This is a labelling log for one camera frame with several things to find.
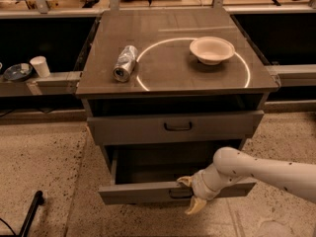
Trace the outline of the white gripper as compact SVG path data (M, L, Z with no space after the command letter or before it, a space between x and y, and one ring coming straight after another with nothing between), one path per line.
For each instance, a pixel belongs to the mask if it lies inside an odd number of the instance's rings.
M188 188L192 187L194 196L191 198L190 206L185 211L186 215L200 212L206 205L207 200L215 198L222 189L235 185L241 177L229 176L220 173L214 164L199 170L193 177L184 176L177 179L177 182Z

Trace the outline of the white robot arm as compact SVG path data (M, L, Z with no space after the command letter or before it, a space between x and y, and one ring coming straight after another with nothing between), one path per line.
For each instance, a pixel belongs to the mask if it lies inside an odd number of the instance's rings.
M214 153L213 162L208 167L177 180L193 190L186 214L198 213L223 189L246 178L254 178L299 198L316 202L315 165L255 158L235 148L222 147Z

